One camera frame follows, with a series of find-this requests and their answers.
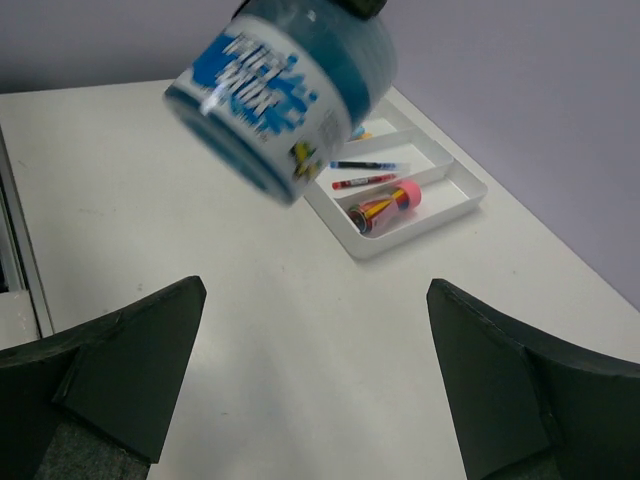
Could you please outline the teal gel pen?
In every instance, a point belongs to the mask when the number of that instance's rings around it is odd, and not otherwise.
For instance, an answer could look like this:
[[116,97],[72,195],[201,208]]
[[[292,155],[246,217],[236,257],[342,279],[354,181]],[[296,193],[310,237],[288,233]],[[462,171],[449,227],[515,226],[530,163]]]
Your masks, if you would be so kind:
[[409,167],[408,163],[401,162],[364,162],[364,161],[332,161],[331,169],[357,169],[374,171],[401,171]]

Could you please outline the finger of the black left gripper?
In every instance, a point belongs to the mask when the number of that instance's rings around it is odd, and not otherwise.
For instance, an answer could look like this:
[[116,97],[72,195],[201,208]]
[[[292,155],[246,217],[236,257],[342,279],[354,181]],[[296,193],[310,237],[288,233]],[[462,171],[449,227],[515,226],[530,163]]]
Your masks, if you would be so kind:
[[386,6],[386,0],[344,0],[344,9],[362,20],[376,17]]

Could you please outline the red gel pen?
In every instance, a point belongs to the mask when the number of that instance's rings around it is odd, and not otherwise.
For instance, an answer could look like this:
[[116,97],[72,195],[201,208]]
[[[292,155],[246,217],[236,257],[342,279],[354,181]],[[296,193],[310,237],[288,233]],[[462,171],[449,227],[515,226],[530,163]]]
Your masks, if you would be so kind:
[[359,177],[354,179],[335,181],[331,184],[331,186],[334,191],[337,191],[337,190],[357,188],[357,187],[362,187],[367,185],[383,184],[383,183],[393,181],[395,179],[397,179],[396,174],[372,175],[367,177]]

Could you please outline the pink capped crayon tube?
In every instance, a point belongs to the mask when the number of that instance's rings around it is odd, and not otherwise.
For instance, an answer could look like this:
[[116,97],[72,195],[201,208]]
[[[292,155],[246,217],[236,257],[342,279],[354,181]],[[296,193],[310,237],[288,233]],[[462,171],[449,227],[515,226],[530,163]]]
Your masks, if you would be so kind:
[[391,221],[413,211],[421,200],[421,187],[406,180],[393,186],[382,196],[350,207],[347,216],[360,234],[371,236],[383,232]]

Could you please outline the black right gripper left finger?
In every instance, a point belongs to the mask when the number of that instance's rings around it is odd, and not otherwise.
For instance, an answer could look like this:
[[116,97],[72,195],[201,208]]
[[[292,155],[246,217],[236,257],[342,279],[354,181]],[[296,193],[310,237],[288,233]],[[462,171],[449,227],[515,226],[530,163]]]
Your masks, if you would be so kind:
[[198,276],[1,352],[4,479],[144,479],[160,460],[206,299]]

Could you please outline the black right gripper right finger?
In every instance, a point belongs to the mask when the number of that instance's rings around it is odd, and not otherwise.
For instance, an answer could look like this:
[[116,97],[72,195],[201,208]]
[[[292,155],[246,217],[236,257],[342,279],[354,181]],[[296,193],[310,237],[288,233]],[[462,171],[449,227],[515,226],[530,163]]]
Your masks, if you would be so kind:
[[636,479],[639,366],[435,279],[426,301],[469,479]]

